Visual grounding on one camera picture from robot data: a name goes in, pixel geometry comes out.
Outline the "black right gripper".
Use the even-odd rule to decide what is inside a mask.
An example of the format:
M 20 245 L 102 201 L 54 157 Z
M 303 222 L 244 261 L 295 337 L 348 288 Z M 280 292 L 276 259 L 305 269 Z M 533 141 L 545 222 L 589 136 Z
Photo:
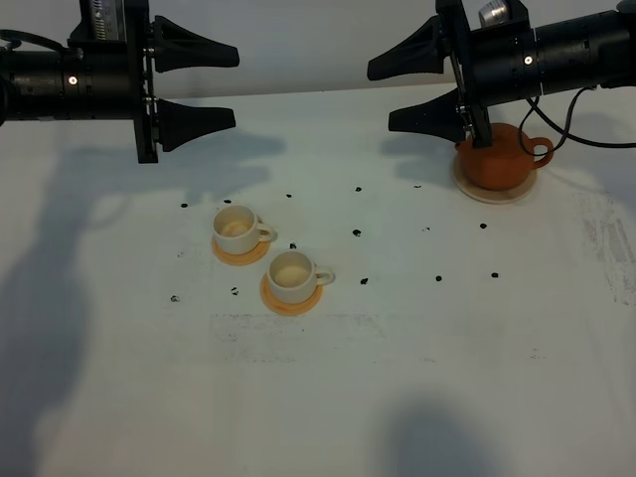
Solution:
M 475 148 L 489 147 L 493 132 L 488 108 L 541 94 L 535 31 L 528 9 L 520 1 L 494 1 L 488 10 L 500 6 L 502 14 L 472 30 L 462 2 L 437 1 L 436 16 L 369 61 L 369 80 L 441 75 L 449 56 L 455 69 L 459 91 L 455 88 L 426 103 L 392 111 L 390 132 L 461 143 L 469 131 Z

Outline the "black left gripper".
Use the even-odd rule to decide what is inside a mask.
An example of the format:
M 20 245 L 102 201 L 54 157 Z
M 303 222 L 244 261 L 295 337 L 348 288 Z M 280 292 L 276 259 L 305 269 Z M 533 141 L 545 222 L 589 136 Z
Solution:
M 81 61 L 77 73 L 79 96 L 84 105 L 72 118 L 130 119 L 138 162 L 155 164 L 158 154 L 149 35 L 153 32 L 157 73 L 187 68 L 236 68 L 239 51 L 186 30 L 163 16 L 156 16 L 152 27 L 146 1 L 124 1 L 124 17 L 126 41 L 114 42 L 91 40 L 80 15 L 68 46 Z M 194 107 L 159 99 L 157 114 L 159 143 L 164 151 L 236 127 L 235 113 L 230 108 Z

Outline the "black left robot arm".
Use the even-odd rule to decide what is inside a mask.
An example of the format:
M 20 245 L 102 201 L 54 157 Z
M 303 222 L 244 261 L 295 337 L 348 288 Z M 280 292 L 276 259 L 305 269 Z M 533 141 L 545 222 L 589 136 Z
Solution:
M 237 48 L 190 32 L 146 1 L 82 1 L 80 22 L 62 45 L 16 30 L 1 33 L 1 120 L 130 120 L 137 159 L 153 164 L 199 137 L 236 125 L 230 108 L 158 98 L 154 76 L 235 68 Z

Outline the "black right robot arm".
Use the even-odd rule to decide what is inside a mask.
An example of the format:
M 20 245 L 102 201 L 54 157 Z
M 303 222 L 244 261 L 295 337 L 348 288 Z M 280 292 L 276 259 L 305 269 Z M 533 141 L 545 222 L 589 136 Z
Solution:
M 369 80 L 444 72 L 456 87 L 427 103 L 391 112 L 389 129 L 491 146 L 489 107 L 561 91 L 635 83 L 635 4 L 534 28 L 520 1 L 492 1 L 471 29 L 460 1 L 438 1 L 436 14 L 397 46 L 370 60 Z

